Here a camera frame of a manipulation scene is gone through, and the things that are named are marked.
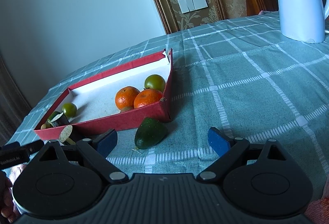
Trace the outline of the person's left hand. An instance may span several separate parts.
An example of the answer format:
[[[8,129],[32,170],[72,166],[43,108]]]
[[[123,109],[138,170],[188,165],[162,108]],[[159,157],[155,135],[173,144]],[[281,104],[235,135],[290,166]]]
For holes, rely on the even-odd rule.
[[[1,192],[1,223],[13,223],[20,217],[20,212],[13,201],[12,196],[12,182],[7,177],[6,173],[1,171],[0,176]]]

